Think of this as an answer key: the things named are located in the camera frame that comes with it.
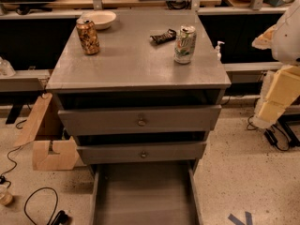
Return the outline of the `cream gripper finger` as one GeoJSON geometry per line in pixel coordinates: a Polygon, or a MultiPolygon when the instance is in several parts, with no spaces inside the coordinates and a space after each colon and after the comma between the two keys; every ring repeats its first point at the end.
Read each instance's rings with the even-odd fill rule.
{"type": "Polygon", "coordinates": [[[283,66],[276,72],[268,71],[254,110],[254,126],[270,128],[299,96],[299,66],[283,66]]]}

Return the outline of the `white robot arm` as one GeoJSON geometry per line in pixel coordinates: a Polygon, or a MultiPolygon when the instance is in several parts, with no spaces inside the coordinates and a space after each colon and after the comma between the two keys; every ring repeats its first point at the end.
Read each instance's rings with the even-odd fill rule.
{"type": "Polygon", "coordinates": [[[300,96],[300,6],[294,2],[252,46],[270,49],[273,58],[283,64],[278,71],[267,72],[255,107],[253,124],[270,128],[300,96]]]}

